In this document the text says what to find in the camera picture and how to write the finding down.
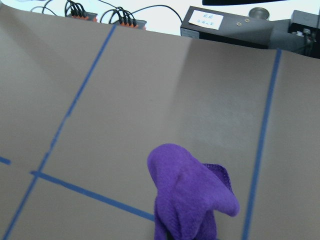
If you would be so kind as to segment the purple towel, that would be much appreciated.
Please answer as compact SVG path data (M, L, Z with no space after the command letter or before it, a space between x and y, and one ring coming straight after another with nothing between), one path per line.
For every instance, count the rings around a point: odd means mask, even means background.
M157 189L156 240L215 240L214 211L231 217L240 211L228 171L218 164L201 163L179 145L153 149L147 167Z

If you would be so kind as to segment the brown paper table cover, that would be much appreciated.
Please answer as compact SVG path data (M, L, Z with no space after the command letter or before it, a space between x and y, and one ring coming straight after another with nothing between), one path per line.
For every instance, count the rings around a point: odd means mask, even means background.
M224 166L220 240L320 237L320 62L0 8L0 237L151 240L147 157Z

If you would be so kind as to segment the right orange black usb hub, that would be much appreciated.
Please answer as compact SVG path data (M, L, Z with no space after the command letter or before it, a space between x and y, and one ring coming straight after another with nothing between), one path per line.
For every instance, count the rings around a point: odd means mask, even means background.
M123 7L116 7L105 11L100 16L99 22L132 29L147 29L147 22L145 20L136 19L130 11L125 10Z

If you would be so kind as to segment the orange black usb hub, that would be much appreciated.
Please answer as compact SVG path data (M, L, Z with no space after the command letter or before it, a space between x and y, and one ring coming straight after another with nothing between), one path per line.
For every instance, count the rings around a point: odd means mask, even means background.
M125 10L123 7L116 7L105 11L100 16L99 22L132 29L147 29L147 22L145 20L136 19L130 11Z
M64 15L68 18L97 22L97 13L88 12L79 2L67 0L64 6Z

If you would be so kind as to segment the left orange black usb hub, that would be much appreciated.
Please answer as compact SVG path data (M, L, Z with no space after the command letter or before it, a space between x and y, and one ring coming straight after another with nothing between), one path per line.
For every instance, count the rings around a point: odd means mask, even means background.
M64 15L68 18L97 22L97 13L88 12L79 2L67 0L64 6Z

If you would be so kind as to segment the black computer box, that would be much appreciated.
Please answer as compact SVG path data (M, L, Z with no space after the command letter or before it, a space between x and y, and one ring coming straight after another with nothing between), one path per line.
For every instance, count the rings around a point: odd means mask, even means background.
M190 6L180 35L244 47L268 49L274 23L221 11Z

